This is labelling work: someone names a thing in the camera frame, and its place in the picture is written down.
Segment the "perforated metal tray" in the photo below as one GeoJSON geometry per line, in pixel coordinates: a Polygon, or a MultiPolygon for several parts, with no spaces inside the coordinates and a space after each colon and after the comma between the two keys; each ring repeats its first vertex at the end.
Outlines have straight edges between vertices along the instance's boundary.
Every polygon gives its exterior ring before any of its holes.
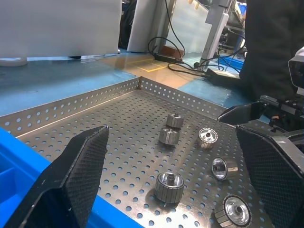
{"type": "Polygon", "coordinates": [[[147,228],[221,228],[213,215],[227,195],[249,206],[248,228],[273,228],[245,166],[235,129],[217,122],[224,108],[144,77],[97,89],[0,117],[0,128],[49,162],[72,137],[103,124],[109,127],[107,154],[98,195],[147,228]],[[168,114],[184,117],[183,126],[166,125],[168,114]],[[161,128],[180,133],[177,145],[159,141],[161,128]],[[198,133],[211,128],[218,140],[199,145],[198,133]],[[224,181],[211,171],[215,157],[235,159],[237,174],[224,181]],[[185,184],[179,203],[155,197],[157,176],[180,175],[185,184]]]}

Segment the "large white foam panel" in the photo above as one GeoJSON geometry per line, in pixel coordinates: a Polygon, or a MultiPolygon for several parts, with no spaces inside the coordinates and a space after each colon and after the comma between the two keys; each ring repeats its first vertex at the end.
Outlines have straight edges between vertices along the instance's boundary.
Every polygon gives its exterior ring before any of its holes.
{"type": "Polygon", "coordinates": [[[0,58],[113,54],[121,0],[0,0],[0,58]]]}

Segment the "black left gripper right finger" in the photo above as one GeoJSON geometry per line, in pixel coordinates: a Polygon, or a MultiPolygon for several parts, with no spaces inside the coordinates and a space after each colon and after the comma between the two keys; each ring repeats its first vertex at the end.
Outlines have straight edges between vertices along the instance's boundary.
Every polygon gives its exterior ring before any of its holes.
{"type": "Polygon", "coordinates": [[[304,228],[304,154],[271,150],[273,132],[237,126],[251,183],[275,228],[304,228]]]}

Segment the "white panel foot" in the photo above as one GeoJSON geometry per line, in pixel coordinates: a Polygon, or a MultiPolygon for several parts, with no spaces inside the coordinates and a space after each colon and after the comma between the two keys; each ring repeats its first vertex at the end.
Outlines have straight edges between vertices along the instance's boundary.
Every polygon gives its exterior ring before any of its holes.
{"type": "Polygon", "coordinates": [[[27,63],[26,57],[0,58],[0,67],[21,67],[27,63]]]}

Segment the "blue plastic bin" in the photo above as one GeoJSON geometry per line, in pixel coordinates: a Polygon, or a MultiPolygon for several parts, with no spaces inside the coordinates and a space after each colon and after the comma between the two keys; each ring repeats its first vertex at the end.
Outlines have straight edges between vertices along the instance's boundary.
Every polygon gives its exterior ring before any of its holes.
{"type": "MultiPolygon", "coordinates": [[[[0,128],[0,228],[4,228],[38,176],[49,164],[48,160],[0,128]]],[[[143,226],[97,196],[86,228],[143,226]]]]}

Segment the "grey metal stand post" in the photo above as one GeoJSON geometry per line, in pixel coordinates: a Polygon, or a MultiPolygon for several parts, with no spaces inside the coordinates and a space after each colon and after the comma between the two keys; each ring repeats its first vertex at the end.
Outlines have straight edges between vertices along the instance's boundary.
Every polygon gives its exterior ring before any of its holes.
{"type": "Polygon", "coordinates": [[[231,2],[232,0],[213,0],[211,3],[205,22],[212,26],[200,58],[200,65],[207,64],[215,54],[220,36],[229,18],[228,10],[231,2]]]}

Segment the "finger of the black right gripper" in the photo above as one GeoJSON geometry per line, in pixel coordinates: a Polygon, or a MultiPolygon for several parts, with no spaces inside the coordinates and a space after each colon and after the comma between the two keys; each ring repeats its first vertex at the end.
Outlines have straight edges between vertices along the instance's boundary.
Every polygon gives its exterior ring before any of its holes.
{"type": "Polygon", "coordinates": [[[265,110],[266,103],[264,102],[236,105],[219,115],[218,121],[225,124],[246,124],[249,121],[259,119],[265,110]]]}
{"type": "Polygon", "coordinates": [[[280,133],[270,138],[271,150],[282,154],[304,154],[304,131],[280,133]]]}

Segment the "black power strip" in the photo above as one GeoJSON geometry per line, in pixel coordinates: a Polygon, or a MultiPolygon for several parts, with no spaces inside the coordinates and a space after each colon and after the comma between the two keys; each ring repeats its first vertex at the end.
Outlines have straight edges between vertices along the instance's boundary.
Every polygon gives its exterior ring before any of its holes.
{"type": "Polygon", "coordinates": [[[157,53],[154,53],[153,57],[154,57],[155,60],[161,61],[161,62],[179,63],[179,64],[183,63],[182,60],[178,60],[178,59],[175,59],[174,57],[170,57],[170,56],[160,55],[160,54],[157,54],[157,53]]]}

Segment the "narrow white foam panel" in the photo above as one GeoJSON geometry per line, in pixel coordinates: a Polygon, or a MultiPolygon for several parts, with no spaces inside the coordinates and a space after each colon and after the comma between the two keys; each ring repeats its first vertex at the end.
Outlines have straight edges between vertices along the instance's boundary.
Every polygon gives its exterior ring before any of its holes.
{"type": "Polygon", "coordinates": [[[147,52],[148,42],[157,36],[165,11],[165,0],[137,0],[128,41],[129,52],[147,52]]]}

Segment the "bystander in black clothing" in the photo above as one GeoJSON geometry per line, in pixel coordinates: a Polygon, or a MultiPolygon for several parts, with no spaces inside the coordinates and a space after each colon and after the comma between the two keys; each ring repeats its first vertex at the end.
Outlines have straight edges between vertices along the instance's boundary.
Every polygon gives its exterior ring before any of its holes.
{"type": "Polygon", "coordinates": [[[248,96],[294,96],[288,61],[304,47],[304,0],[247,0],[245,39],[239,77],[248,96]]]}

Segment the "black power adapter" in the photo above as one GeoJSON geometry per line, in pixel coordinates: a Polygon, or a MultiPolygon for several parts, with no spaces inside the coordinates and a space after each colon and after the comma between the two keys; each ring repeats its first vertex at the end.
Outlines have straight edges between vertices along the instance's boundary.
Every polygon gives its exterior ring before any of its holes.
{"type": "Polygon", "coordinates": [[[208,73],[211,76],[225,76],[225,77],[229,77],[229,78],[233,78],[233,79],[239,79],[239,74],[230,73],[227,71],[220,71],[220,70],[211,69],[211,68],[208,68],[206,73],[208,73]]]}

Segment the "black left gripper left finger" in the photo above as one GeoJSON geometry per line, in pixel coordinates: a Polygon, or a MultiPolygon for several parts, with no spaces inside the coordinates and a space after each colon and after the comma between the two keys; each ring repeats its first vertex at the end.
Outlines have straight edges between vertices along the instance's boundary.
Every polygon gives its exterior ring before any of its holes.
{"type": "Polygon", "coordinates": [[[4,228],[86,228],[108,138],[107,125],[74,136],[38,176],[4,228]]]}

